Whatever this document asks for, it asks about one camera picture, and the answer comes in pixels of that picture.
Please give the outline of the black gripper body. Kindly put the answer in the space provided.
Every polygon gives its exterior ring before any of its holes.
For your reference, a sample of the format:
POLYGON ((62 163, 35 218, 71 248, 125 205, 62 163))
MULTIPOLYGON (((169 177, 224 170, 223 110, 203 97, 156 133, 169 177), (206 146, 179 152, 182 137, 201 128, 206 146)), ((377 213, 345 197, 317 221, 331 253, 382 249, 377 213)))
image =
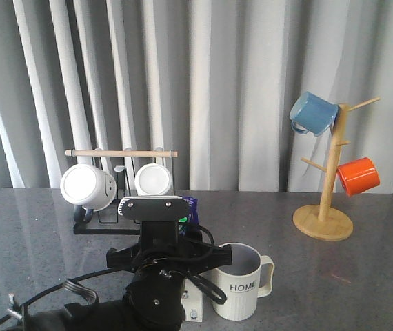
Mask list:
POLYGON ((145 268, 193 277, 232 264, 230 245, 218 247, 212 233, 195 223, 142 221, 139 240, 132 246, 106 253, 108 268, 140 273, 145 268))

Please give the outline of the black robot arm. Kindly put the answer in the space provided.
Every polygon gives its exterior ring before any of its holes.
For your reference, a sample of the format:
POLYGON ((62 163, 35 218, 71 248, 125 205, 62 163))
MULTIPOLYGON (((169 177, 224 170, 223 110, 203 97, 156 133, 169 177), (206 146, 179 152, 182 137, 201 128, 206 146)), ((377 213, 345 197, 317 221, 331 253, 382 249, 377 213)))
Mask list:
POLYGON ((128 271, 134 276, 122 299, 102 302, 96 291, 67 279, 61 287, 86 300, 59 310, 28 313, 21 307, 18 330, 179 330, 185 320, 181 303, 190 281, 209 299, 224 304, 227 296, 203 272, 232 262, 232 248, 215 246, 208 230, 178 221, 141 222, 138 243, 106 255, 105 273, 128 271))

